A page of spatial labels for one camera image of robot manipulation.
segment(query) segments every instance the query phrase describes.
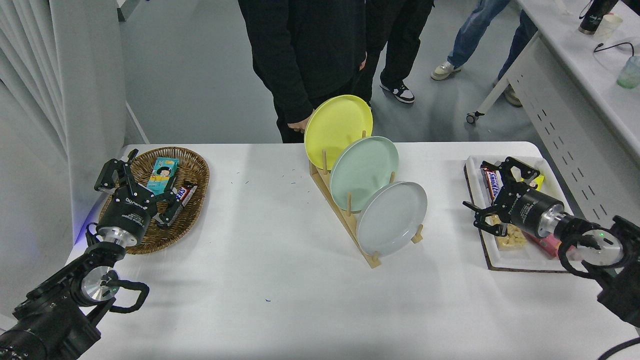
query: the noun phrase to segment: white cup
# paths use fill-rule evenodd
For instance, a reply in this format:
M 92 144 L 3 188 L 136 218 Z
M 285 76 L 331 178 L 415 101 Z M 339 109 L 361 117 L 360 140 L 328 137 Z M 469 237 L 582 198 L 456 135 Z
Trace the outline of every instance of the white cup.
M 598 29 L 593 34 L 593 38 L 597 42 L 604 42 L 613 35 L 620 24 L 622 24 L 622 18 L 616 14 L 609 13 L 604 15 Z

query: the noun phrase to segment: gray floor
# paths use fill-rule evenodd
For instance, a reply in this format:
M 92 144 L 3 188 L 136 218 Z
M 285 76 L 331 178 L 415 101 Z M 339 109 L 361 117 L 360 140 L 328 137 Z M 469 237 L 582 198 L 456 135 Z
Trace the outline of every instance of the gray floor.
M 524 110 L 499 99 L 474 126 L 518 26 L 507 7 L 462 72 L 429 74 L 451 50 L 476 0 L 437 1 L 405 81 L 413 105 L 397 102 L 374 80 L 374 135 L 395 142 L 525 140 L 542 147 Z M 235 0 L 142 1 L 121 23 L 127 100 L 152 143 L 280 142 L 271 94 L 251 67 L 251 48 Z M 381 60 L 378 71 L 381 71 Z

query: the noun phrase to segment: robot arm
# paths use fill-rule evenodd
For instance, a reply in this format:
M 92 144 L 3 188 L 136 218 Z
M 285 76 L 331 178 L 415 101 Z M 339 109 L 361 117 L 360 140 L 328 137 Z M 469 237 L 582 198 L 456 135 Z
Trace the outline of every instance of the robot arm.
M 94 188 L 110 193 L 113 200 L 95 224 L 97 233 L 87 226 L 84 254 L 29 292 L 15 308 L 18 324 L 0 335 L 0 360 L 77 359 L 100 339 L 96 326 L 107 312 L 130 313 L 144 303 L 149 287 L 120 279 L 113 267 L 124 258 L 126 247 L 141 243 L 152 217 L 158 226 L 168 226 L 180 200 L 171 191 L 154 196 L 135 182 L 131 163 L 137 153 L 133 150 L 127 161 L 111 159 L 104 164 Z M 162 214 L 157 213 L 160 201 L 168 202 Z M 113 305 L 120 288 L 140 292 L 133 306 Z M 80 310 L 90 306 L 95 307 L 88 315 Z
M 561 201 L 528 185 L 540 173 L 517 159 L 506 158 L 499 165 L 484 162 L 483 166 L 496 170 L 504 186 L 486 209 L 463 202 L 475 212 L 474 226 L 504 236 L 505 224 L 490 226 L 485 220 L 498 215 L 503 223 L 516 225 L 538 238 L 553 234 L 562 242 L 558 251 L 562 266 L 573 275 L 597 281 L 602 287 L 598 301 L 624 322 L 640 327 L 640 227 L 615 216 L 613 226 L 604 229 L 566 213 Z M 524 181 L 516 181 L 514 167 L 520 170 Z M 569 262 L 566 253 L 572 245 L 578 248 L 587 272 L 575 269 Z

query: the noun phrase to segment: beige sneaker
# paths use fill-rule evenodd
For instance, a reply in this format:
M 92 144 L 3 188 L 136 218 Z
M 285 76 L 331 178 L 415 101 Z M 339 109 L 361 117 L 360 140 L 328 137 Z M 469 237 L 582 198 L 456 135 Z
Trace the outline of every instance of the beige sneaker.
M 511 87 L 511 84 L 507 86 L 502 95 L 504 96 L 504 99 L 507 100 L 507 102 L 511 105 L 515 106 L 516 108 L 522 107 L 522 102 L 520 102 L 520 99 L 516 95 L 515 90 L 513 90 L 513 87 Z
M 462 70 L 462 66 L 454 68 L 450 62 L 445 61 L 431 73 L 431 79 L 439 81 L 444 80 L 448 78 L 452 73 L 458 72 L 460 70 Z

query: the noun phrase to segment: desk leg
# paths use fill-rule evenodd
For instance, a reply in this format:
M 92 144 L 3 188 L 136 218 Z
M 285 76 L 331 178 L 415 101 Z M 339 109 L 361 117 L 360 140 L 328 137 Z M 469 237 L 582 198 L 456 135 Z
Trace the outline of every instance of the desk leg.
M 520 59 L 528 56 L 527 53 L 530 51 L 532 44 L 535 43 L 535 41 L 539 37 L 540 37 L 539 33 L 536 33 L 535 35 L 533 35 L 533 37 L 531 38 L 527 46 L 525 46 L 525 48 L 522 49 L 522 52 L 520 53 L 520 55 L 518 55 L 518 58 L 513 62 L 513 64 L 511 64 L 511 67 L 509 68 L 509 70 L 507 70 L 507 72 L 502 77 L 502 79 L 500 79 L 500 81 L 498 81 L 498 83 L 493 87 L 493 90 L 491 90 L 489 95 L 487 95 L 487 97 L 484 98 L 484 101 L 482 102 L 482 104 L 480 104 L 480 107 L 478 107 L 478 110 L 476 110 L 476 112 L 467 114 L 467 122 L 469 124 L 475 123 L 479 117 L 486 114 L 486 112 L 489 111 L 489 109 L 493 106 L 493 104 L 500 97 L 500 95 L 502 95 L 502 93 L 506 90 L 507 86 L 509 85 L 509 73 L 511 72 L 511 69 L 516 69 L 518 67 L 518 63 L 520 62 Z

